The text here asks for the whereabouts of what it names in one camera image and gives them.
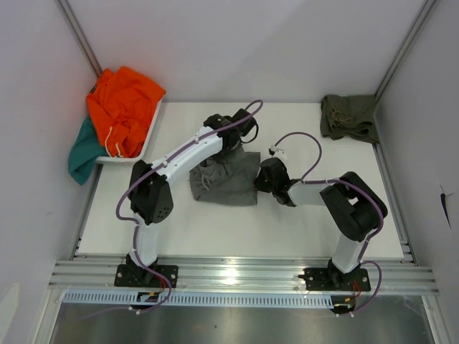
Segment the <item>grey shorts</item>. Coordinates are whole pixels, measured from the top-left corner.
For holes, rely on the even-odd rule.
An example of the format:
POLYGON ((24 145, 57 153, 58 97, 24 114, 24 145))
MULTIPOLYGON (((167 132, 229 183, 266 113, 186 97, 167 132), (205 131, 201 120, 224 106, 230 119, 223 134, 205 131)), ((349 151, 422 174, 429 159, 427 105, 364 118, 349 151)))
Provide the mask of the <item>grey shorts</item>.
POLYGON ((208 158, 189 172, 191 194, 196 201, 223 206, 257 205, 258 152, 237 150, 221 159, 208 158))

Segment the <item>olive green shorts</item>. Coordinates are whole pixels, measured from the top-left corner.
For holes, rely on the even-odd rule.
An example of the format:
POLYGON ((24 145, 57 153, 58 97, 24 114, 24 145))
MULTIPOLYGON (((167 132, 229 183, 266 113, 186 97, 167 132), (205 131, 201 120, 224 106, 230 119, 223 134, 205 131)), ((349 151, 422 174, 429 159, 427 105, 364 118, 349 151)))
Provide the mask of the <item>olive green shorts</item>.
POLYGON ((326 95, 321 100, 321 135, 331 140, 350 137, 354 140, 379 143, 374 113, 374 95, 326 95))

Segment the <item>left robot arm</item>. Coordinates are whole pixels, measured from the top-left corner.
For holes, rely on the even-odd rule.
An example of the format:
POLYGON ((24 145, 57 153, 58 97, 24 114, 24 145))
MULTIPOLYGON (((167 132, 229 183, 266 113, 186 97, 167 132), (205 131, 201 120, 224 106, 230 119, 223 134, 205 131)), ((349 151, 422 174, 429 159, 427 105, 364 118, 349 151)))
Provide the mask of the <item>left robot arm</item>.
POLYGON ((126 196, 133 212, 135 238, 126 261, 133 264, 130 276, 137 285, 146 287, 155 280, 158 224, 173 210, 173 185, 207 158, 237 148, 241 138, 257 125, 257 112, 245 107, 232 116, 212 115, 172 152, 152 163, 140 160, 134 164, 126 196))

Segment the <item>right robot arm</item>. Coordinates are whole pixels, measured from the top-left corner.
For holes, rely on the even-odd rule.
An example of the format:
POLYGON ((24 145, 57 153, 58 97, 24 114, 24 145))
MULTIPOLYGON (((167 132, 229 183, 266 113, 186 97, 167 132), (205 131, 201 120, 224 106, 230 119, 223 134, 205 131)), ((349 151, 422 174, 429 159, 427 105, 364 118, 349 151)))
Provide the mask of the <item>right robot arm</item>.
POLYGON ((382 230, 388 215, 383 200, 360 176, 349 171, 337 179, 291 179, 279 158, 269 158, 260 164, 254 185, 284 206, 327 208, 341 232, 336 251, 328 261, 328 283, 339 290, 351 284, 370 240, 382 230))

